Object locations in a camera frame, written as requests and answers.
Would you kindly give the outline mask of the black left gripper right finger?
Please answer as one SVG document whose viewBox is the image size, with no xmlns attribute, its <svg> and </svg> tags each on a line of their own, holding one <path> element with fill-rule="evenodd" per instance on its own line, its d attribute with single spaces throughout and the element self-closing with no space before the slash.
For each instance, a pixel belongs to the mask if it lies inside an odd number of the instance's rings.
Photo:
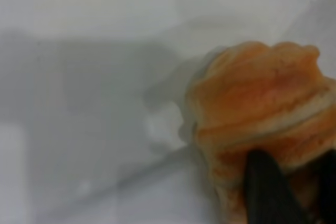
<svg viewBox="0 0 336 224">
<path fill-rule="evenodd" d="M 326 152 L 320 160 L 319 211 L 324 223 L 335 224 L 335 150 Z"/>
</svg>

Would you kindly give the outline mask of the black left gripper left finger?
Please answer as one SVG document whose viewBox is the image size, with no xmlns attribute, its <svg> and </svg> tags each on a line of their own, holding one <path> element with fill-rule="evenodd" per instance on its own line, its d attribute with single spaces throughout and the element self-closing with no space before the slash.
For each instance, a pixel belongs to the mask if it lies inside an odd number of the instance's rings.
<svg viewBox="0 0 336 224">
<path fill-rule="evenodd" d="M 265 151 L 253 150 L 247 155 L 244 199 L 248 223 L 310 222 L 278 164 Z"/>
</svg>

